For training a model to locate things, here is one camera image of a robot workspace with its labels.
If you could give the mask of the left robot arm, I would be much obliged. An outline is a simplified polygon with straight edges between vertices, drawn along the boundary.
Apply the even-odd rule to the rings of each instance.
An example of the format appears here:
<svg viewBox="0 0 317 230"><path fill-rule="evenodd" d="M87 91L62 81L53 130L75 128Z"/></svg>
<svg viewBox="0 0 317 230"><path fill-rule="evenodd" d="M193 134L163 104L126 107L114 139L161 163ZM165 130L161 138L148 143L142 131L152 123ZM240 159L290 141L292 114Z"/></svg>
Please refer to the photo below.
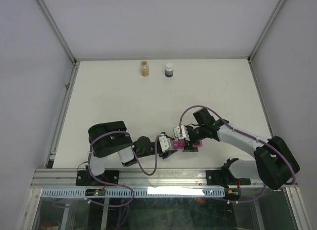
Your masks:
<svg viewBox="0 0 317 230"><path fill-rule="evenodd" d="M95 185L103 181L106 158L112 154L118 154L124 167L139 165L140 158L154 155L156 170L158 158L167 159L177 152L173 147L174 138L164 132L153 142L146 136L133 141L123 121L95 124L88 129L88 135L90 150L86 178Z"/></svg>

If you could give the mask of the pink weekly pill organizer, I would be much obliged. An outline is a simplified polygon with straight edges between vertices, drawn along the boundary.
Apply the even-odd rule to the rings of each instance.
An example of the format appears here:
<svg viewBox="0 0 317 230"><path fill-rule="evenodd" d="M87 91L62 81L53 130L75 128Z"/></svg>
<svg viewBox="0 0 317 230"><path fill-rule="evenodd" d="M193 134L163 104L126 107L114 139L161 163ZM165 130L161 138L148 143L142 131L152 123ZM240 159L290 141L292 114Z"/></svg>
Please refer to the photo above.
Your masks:
<svg viewBox="0 0 317 230"><path fill-rule="evenodd" d="M199 144L187 144L185 140L174 140L172 144L174 149L184 149L186 145L194 148L200 148L203 146L202 141L200 141Z"/></svg>

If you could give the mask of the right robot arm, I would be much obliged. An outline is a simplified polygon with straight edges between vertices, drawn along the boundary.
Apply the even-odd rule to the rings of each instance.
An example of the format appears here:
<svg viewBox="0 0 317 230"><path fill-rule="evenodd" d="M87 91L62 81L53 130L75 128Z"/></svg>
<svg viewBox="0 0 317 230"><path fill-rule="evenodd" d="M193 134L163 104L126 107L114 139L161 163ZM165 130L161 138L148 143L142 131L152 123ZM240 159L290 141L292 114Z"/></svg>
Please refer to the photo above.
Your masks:
<svg viewBox="0 0 317 230"><path fill-rule="evenodd" d="M278 190L283 185L296 183L300 167L285 141L279 136L261 138L234 127L212 109L197 106L194 112L197 127L177 126L178 139L185 140L185 152L197 152L200 141L208 138L230 144L252 157L252 160L228 159L213 180L228 187L241 178L260 180L267 187Z"/></svg>

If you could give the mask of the clear bottle yellow pills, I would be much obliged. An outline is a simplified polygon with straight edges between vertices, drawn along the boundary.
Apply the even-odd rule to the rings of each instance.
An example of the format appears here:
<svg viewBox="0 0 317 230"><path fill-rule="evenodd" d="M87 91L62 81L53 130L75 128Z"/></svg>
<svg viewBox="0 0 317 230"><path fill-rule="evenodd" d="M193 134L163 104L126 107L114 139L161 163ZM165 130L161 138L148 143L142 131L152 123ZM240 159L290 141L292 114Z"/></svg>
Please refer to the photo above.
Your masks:
<svg viewBox="0 0 317 230"><path fill-rule="evenodd" d="M141 75L147 77L150 74L149 65L147 61L141 61Z"/></svg>

